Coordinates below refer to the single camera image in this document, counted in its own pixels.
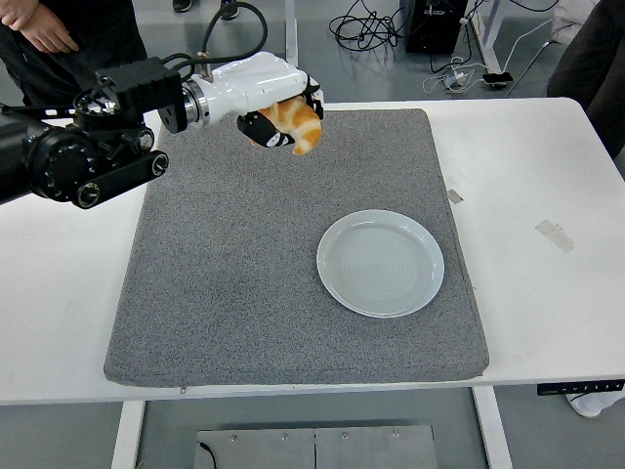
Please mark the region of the person's right hand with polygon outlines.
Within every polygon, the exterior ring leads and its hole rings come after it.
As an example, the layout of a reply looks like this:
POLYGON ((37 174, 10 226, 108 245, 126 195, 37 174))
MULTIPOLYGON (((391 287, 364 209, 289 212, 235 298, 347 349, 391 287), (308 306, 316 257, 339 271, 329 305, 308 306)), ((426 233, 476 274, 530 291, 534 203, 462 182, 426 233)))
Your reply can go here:
POLYGON ((39 52, 69 54, 79 51, 63 22, 39 1, 2 0, 1 23, 20 33, 39 52))

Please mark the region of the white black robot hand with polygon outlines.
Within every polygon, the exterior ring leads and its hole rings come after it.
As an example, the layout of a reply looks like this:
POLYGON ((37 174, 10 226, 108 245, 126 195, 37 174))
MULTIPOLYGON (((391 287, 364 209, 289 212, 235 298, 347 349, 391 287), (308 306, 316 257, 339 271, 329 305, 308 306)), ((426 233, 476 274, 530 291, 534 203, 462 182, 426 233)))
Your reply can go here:
POLYGON ((236 125, 265 148, 312 151, 321 137, 323 93, 306 72, 268 52, 193 75, 184 84, 187 121, 215 125, 236 114, 236 125))

